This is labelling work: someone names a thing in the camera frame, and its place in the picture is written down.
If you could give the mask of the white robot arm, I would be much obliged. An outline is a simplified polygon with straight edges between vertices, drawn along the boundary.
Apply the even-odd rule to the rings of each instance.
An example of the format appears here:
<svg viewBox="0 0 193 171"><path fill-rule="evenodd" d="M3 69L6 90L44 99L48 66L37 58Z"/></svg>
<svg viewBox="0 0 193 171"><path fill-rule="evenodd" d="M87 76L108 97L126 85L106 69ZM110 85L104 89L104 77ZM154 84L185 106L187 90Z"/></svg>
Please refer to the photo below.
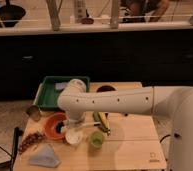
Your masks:
<svg viewBox="0 0 193 171"><path fill-rule="evenodd" d="M86 112L168 115L172 119L168 171L193 171L193 86L148 86L88 92L79 79L70 80L57 99L71 122Z"/></svg>

